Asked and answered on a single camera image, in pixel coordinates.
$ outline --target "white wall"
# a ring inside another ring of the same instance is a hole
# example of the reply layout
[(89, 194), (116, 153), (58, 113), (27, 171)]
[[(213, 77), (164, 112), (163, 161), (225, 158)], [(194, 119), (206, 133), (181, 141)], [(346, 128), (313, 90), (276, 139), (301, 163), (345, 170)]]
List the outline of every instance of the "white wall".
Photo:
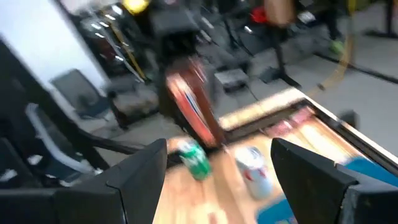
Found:
[(71, 68), (98, 88), (106, 82), (104, 71), (52, 0), (0, 1), (0, 34), (46, 88), (52, 89), (49, 80)]

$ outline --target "desk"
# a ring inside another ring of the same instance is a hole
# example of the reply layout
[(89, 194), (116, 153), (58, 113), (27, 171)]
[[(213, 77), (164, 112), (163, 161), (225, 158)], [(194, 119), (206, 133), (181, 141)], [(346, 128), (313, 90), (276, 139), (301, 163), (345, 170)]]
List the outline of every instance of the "desk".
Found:
[[(282, 92), (283, 95), (285, 95), (286, 99), (290, 97), (289, 101), (296, 101), (299, 98), (311, 100), (296, 89)], [(275, 110), (275, 108), (280, 107), (283, 103), (280, 100), (272, 100), (272, 98), (276, 97), (281, 97), (281, 94), (272, 96), (257, 104), (269, 102), (269, 111)], [(312, 103), (318, 109), (328, 113), (330, 118), (335, 119), (335, 116), (329, 111), (314, 101)], [(232, 115), (229, 114), (224, 119), (221, 118), (221, 120), (230, 118)], [(375, 150), (390, 157), (395, 162), (398, 161), (395, 156), (389, 154), (385, 149), (355, 129), (351, 129), (358, 138), (373, 144)], [(173, 151), (176, 147), (176, 142), (181, 138), (184, 137), (170, 139), (169, 149), (171, 151)], [(348, 162), (353, 157), (363, 156), (352, 144), (344, 140), (317, 117), (313, 117), (291, 133), (281, 136), (281, 138), (342, 164)], [(265, 200), (256, 201), (251, 198), (236, 167), (233, 158), (234, 151), (244, 146), (257, 147), (265, 157), (270, 175), (269, 178), (274, 183), (272, 194)], [(227, 152), (220, 151), (210, 157), (213, 173), (202, 182), (195, 181), (185, 166), (169, 169), (165, 177), (154, 223), (255, 224), (257, 211), (273, 205), (283, 196), (282, 189), (272, 166), (270, 148), (271, 138), (261, 133), (256, 133), (238, 142), (233, 142), (227, 146)]]

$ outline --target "red object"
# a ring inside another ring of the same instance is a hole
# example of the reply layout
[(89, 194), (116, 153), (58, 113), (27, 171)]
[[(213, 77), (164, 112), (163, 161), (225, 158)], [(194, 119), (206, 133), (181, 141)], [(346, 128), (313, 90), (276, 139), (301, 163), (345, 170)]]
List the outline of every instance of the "red object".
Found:
[(268, 21), (266, 15), (266, 9), (264, 6), (259, 6), (252, 10), (251, 18), (254, 22), (257, 23), (266, 23)]

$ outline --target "blue object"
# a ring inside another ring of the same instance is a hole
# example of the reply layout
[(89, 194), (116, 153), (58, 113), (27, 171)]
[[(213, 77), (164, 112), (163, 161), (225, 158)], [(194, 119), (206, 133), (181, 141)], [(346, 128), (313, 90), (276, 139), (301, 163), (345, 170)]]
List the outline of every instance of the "blue object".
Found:
[[(385, 168), (362, 157), (357, 157), (345, 165), (347, 169), (368, 175), (388, 184), (398, 187), (398, 178), (385, 170)], [(286, 198), (271, 207), (259, 211), (257, 216), (258, 224), (293, 224), (297, 223), (294, 214)]]

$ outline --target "can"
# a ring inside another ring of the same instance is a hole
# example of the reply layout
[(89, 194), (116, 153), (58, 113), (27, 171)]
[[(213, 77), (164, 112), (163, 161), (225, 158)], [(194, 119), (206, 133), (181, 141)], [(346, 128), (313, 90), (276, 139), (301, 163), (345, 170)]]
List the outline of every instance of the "can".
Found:
[(235, 151), (235, 162), (249, 193), (254, 199), (263, 199), (272, 191), (272, 182), (267, 175), (264, 156), (253, 146)]
[(205, 151), (194, 139), (181, 140), (177, 146), (182, 162), (195, 180), (203, 180), (211, 174), (211, 166)]

